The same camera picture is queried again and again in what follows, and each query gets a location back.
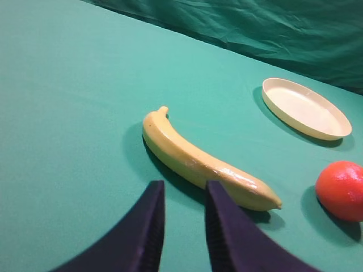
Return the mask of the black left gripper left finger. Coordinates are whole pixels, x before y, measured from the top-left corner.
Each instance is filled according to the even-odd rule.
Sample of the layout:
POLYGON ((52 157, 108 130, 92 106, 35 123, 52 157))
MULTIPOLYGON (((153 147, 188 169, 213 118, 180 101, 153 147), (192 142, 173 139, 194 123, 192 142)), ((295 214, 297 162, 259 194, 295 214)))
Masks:
POLYGON ((107 234, 54 271, 158 271, 164 227, 164 181, 152 181, 107 234))

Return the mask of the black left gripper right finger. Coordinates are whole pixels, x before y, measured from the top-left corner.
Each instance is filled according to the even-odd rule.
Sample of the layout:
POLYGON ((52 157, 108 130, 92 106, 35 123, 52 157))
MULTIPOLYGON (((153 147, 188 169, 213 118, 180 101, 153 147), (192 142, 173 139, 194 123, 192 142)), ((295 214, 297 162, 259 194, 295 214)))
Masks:
POLYGON ((213 271, 317 271, 262 232, 218 181, 206 185, 205 232, 213 271))

